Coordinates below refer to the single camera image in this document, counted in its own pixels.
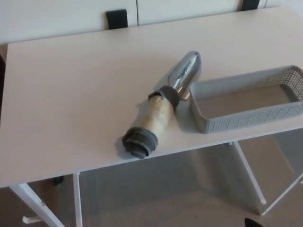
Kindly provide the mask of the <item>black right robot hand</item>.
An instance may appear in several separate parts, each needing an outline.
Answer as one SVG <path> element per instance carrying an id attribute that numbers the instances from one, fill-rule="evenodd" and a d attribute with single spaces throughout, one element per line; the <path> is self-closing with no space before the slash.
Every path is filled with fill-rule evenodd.
<path id="1" fill-rule="evenodd" d="M 245 218 L 244 224 L 245 224 L 245 227 L 263 227 L 260 223 L 254 221 L 250 218 Z"/>

